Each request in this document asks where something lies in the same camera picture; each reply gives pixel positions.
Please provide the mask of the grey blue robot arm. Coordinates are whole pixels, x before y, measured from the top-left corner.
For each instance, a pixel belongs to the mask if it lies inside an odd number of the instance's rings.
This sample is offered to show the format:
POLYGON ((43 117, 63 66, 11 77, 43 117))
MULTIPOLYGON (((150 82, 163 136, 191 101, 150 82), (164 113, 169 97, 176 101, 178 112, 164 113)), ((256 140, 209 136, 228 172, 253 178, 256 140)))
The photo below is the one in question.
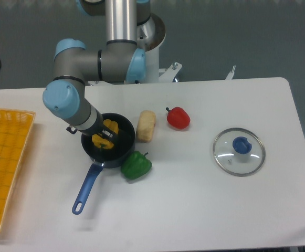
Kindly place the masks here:
POLYGON ((97 134, 115 142, 117 133, 85 98, 88 81, 135 82, 145 78, 145 51, 139 48, 137 27, 150 19, 150 1, 77 1, 88 16, 104 15, 104 50, 87 51, 83 42, 63 39, 56 46, 54 79, 43 92, 45 107, 84 135, 97 134))

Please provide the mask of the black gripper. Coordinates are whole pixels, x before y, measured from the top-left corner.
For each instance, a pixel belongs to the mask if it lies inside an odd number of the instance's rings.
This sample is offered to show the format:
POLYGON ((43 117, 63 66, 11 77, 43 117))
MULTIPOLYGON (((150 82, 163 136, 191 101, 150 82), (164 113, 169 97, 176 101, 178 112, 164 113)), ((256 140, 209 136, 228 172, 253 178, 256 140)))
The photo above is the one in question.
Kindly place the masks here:
POLYGON ((102 115, 91 114, 85 123, 76 126, 69 125, 66 130, 71 134, 75 134, 77 131, 80 131, 82 134, 87 136, 98 134, 98 136, 103 139, 114 141, 116 139, 116 133, 111 130, 105 130, 103 128, 104 125, 102 115))

